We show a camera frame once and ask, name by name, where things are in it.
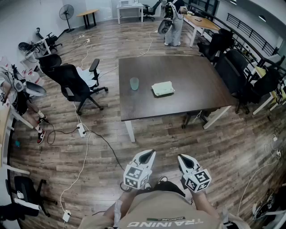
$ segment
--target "grey pants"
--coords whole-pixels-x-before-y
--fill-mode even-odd
[[[178,46],[181,44],[181,31],[183,26],[183,16],[178,14],[173,20],[172,28],[165,34],[165,43]]]

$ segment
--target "person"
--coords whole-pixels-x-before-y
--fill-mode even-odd
[[[121,219],[114,222],[115,204],[103,216],[83,218],[79,229],[105,229],[117,225],[118,228],[178,228],[178,229],[220,229],[223,228],[219,214],[208,202],[203,191],[193,193],[196,209],[185,199],[178,186],[162,177],[154,188],[150,183],[144,190],[132,189],[119,198]]]
[[[37,131],[38,139],[37,143],[41,144],[45,138],[46,131],[40,127],[40,124],[47,120],[47,116],[44,115],[37,106],[32,104],[25,96],[23,91],[17,92],[14,88],[13,70],[9,67],[0,66],[0,89],[5,93],[2,103],[6,103],[7,98],[15,110],[20,116],[29,122]],[[36,121],[28,112],[28,107],[39,115],[38,121]]]
[[[174,15],[172,28],[165,35],[165,45],[179,46],[184,21],[181,9],[185,6],[185,3],[183,0],[168,0],[167,2],[172,2],[175,5],[177,13]]]

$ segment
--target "electric fan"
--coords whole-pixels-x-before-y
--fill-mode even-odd
[[[73,6],[71,6],[71,5],[64,5],[59,11],[59,17],[63,20],[67,20],[67,24],[68,24],[68,28],[69,28],[67,33],[75,30],[75,29],[71,29],[70,24],[68,23],[68,20],[73,16],[73,13],[74,13],[74,10],[73,10]]]

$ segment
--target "green glass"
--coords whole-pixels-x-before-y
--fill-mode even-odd
[[[136,91],[139,87],[139,79],[136,77],[132,77],[130,79],[130,86],[131,86],[132,90]]]

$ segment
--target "wooden floor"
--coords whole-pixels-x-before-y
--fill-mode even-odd
[[[94,36],[90,38],[91,42],[87,47],[82,45],[62,56],[63,63],[81,66],[82,59],[92,45],[88,56],[83,61],[83,69],[88,68],[95,58],[99,58],[98,68],[106,72],[118,66],[119,58],[135,57],[140,52],[146,52],[151,42],[149,32],[157,29],[159,24],[160,21],[140,23],[137,19],[123,19],[120,25],[117,24],[117,20],[99,22],[95,28],[90,30],[75,30],[72,33],[63,34],[59,39],[59,42],[63,44],[59,54],[67,53],[80,45],[81,41],[75,42],[75,45],[72,41],[83,32],[85,36],[146,33]],[[146,55],[200,55],[197,45],[193,48],[189,47],[192,34],[193,28],[184,23],[181,46],[166,47],[163,37],[151,33],[153,43]],[[46,76],[44,80],[47,95],[34,99],[34,103],[44,114],[48,115],[49,121],[56,130],[65,132],[74,130],[78,121],[72,102],[68,102],[61,94],[57,83]],[[122,165],[125,167],[138,152],[155,149],[157,155],[152,180],[155,181],[161,175],[166,175],[170,181],[181,187],[177,154],[191,155],[204,168],[207,168],[212,176],[211,186],[206,192],[208,200],[219,212],[223,207],[227,207],[232,214],[237,215],[240,198],[249,179],[258,168],[275,161],[270,153],[264,150],[264,145],[274,134],[274,126],[279,128],[275,131],[278,141],[274,143],[274,147],[285,145],[286,118],[284,113],[286,106],[272,112],[272,122],[267,119],[266,110],[252,116],[253,106],[250,106],[249,115],[245,115],[242,110],[240,114],[235,114],[234,107],[232,107],[207,130],[202,128],[203,123],[199,119],[183,130],[181,124],[185,118],[184,115],[137,120],[132,123],[136,142],[131,143],[125,124],[120,120],[118,69],[103,76],[100,79],[100,86],[108,87],[109,93],[103,91],[94,95],[93,98],[104,106],[104,110],[99,111],[90,101],[87,101],[82,109],[81,119],[91,130],[105,137]],[[47,124],[42,124],[42,126],[48,133],[52,131],[52,126]],[[15,146],[15,140],[20,141],[20,148]],[[37,145],[36,140],[35,130],[28,129],[24,124],[17,122],[11,142],[11,165],[29,170],[31,172],[29,177],[36,186],[41,179],[46,179],[47,184],[43,187],[43,195],[59,202],[63,190],[76,180],[82,168],[87,138],[81,138],[76,131],[69,135],[57,133],[52,145],[49,145],[46,139],[42,144]],[[240,207],[240,216],[252,228],[261,228],[260,222],[252,221],[252,206],[256,201],[263,200],[272,177],[271,187],[273,189],[282,184],[286,171],[284,163],[281,158],[279,163],[262,169],[246,190]],[[19,174],[11,173],[12,183],[15,175]],[[92,134],[88,141],[88,155],[84,170],[78,182],[64,193],[63,207],[78,218],[106,210],[122,192],[119,189],[122,177],[123,171],[118,166],[108,145],[100,137]],[[185,192],[187,199],[190,200],[191,195],[188,191]],[[46,204],[46,206],[51,214],[50,218],[42,213],[38,217],[28,216],[26,220],[21,221],[23,228],[62,228],[63,210],[60,204],[58,206]],[[77,228],[81,222],[78,218],[72,217],[64,227]]]

